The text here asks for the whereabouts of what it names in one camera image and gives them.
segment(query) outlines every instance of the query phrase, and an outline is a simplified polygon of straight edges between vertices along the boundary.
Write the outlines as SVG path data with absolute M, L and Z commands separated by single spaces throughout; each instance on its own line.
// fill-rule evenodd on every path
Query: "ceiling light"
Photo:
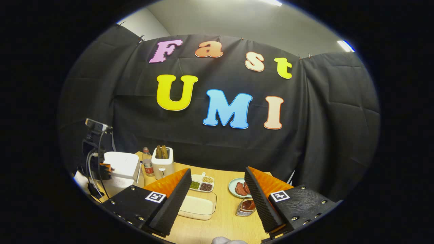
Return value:
M 346 52 L 354 52 L 354 49 L 348 44 L 348 42 L 344 40 L 338 41 L 339 45 L 346 51 Z
M 276 0 L 262 0 L 263 2 L 267 2 L 267 3 L 270 3 L 270 4 L 273 4 L 273 5 L 276 5 L 276 6 L 282 6 L 282 3 L 281 2 L 278 2 L 278 1 L 276 1 Z

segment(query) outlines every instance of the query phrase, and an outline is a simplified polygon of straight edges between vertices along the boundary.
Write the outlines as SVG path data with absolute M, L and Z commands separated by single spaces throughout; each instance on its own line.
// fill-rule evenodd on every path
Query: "yellow letter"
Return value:
M 286 58 L 275 58 L 274 61 L 277 62 L 277 72 L 279 75 L 285 79 L 290 79 L 292 75 L 288 73 L 288 67 L 292 68 L 293 65 L 288 63 Z
M 278 130 L 282 128 L 280 123 L 280 105 L 283 103 L 283 99 L 278 96 L 268 96 L 265 98 L 268 102 L 268 118 L 264 123 L 264 127 L 271 130 Z
M 182 97 L 179 101 L 174 102 L 170 99 L 170 88 L 172 82 L 176 80 L 173 75 L 159 75 L 157 76 L 157 103 L 166 110 L 179 111 L 187 108 L 191 101 L 191 94 L 193 92 L 193 84 L 197 82 L 195 76 L 182 76 L 181 80 L 184 82 L 182 89 Z
M 264 57 L 259 53 L 248 52 L 246 53 L 246 61 L 244 64 L 248 69 L 261 72 L 265 69 L 265 65 L 261 62 L 264 61 Z
M 215 41 L 209 41 L 199 44 L 199 48 L 194 53 L 200 58 L 208 56 L 211 58 L 218 58 L 223 55 L 223 53 L 221 52 L 221 43 Z

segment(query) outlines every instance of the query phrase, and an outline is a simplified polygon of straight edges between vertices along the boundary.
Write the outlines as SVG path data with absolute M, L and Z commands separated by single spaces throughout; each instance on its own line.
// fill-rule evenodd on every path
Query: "label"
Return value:
M 148 174 L 154 173 L 154 169 L 152 168 L 152 164 L 143 164 L 145 166 L 145 172 Z
M 286 199 L 289 199 L 290 197 L 288 196 L 288 194 L 286 194 L 285 191 L 277 191 L 277 192 L 273 192 L 270 194 L 271 197 L 274 199 L 275 202 L 278 201 L 283 201 Z
M 160 203 L 161 201 L 163 201 L 165 197 L 166 194 L 153 191 L 145 199 L 156 203 Z

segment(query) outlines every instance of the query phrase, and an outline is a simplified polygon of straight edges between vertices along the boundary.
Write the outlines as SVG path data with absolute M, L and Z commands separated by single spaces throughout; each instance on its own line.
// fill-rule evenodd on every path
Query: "green beans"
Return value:
M 199 182 L 192 181 L 190 188 L 191 189 L 199 189 Z

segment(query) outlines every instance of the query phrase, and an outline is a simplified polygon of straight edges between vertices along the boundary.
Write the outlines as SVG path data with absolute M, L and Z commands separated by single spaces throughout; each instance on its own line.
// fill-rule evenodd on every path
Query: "green plate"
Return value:
M 241 184 L 243 184 L 246 181 L 244 180 L 244 178 L 236 178 L 236 179 L 231 180 L 229 182 L 229 191 L 232 193 L 232 195 L 239 197 L 239 198 L 252 198 L 252 195 L 250 195 L 250 194 L 247 194 L 247 196 L 242 196 L 242 195 L 237 194 L 235 192 L 235 187 L 237 186 L 237 182 L 240 182 Z

